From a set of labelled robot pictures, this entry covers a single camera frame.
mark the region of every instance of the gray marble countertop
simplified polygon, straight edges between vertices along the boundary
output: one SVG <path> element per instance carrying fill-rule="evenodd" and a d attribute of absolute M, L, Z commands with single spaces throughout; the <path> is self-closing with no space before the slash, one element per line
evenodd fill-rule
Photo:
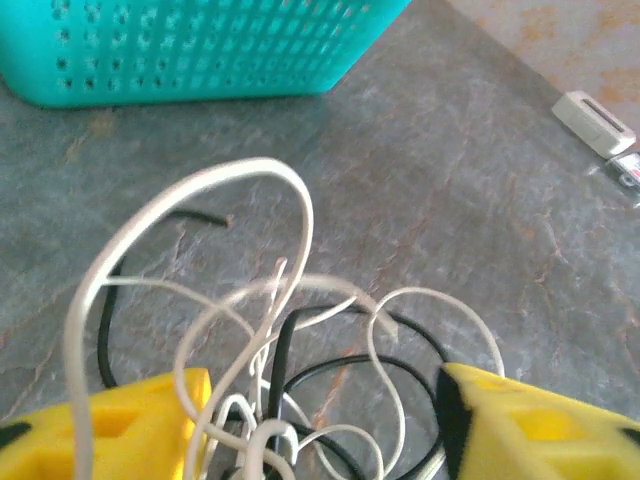
<path fill-rule="evenodd" d="M 0 414 L 65 400 L 67 305 L 130 215 L 191 172 L 260 155 L 287 162 L 309 186 L 317 214 L 310 271 L 346 277 L 378 298 L 403 285 L 446 291 L 486 320 L 509 376 L 640 418 L 637 212 L 609 179 L 588 175 L 601 160 L 553 118 L 557 96 L 437 1 L 409 7 L 322 97 L 45 111 L 0 90 Z M 225 187 L 193 205 L 233 214 L 234 227 L 159 226 L 131 252 L 126 273 L 218 296 L 269 274 L 297 248 L 296 200 L 275 181 Z M 492 367 L 460 314 L 416 296 L 392 306 L 456 360 Z M 111 337 L 118 378 L 168 371 L 197 311 L 166 293 L 127 290 Z M 92 391 L 100 390 L 96 332 L 92 319 Z M 221 332 L 193 356 L 214 383 L 246 341 L 231 324 Z M 336 320 L 296 334 L 291 374 L 363 351 L 363 332 L 362 321 Z M 435 374 L 435 355 L 408 332 L 378 344 Z M 434 419 L 418 387 L 392 376 L 412 420 L 400 471 L 433 440 Z M 391 401 L 370 366 L 325 375 L 295 395 L 316 424 L 356 423 L 390 454 Z"/>

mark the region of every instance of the white device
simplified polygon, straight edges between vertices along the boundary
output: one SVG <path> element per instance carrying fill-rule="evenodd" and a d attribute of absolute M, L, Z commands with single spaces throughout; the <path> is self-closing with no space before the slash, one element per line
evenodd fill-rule
<path fill-rule="evenodd" d="M 636 134 L 584 92 L 568 92 L 551 111 L 598 155 L 607 160 L 636 142 Z"/>

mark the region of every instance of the yellow plastic part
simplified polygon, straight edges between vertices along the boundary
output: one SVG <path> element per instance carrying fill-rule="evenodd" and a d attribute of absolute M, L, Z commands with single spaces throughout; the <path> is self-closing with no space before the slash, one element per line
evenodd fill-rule
<path fill-rule="evenodd" d="M 621 415 L 458 364 L 444 370 L 472 409 L 458 480 L 638 480 L 640 444 Z"/>
<path fill-rule="evenodd" d="M 197 408 L 211 395 L 206 369 L 186 372 Z M 90 399 L 94 427 L 93 480 L 182 479 L 193 423 L 174 391 L 173 375 L 114 388 Z M 69 405 L 20 418 L 32 429 L 0 450 L 0 480 L 71 480 L 73 437 Z"/>

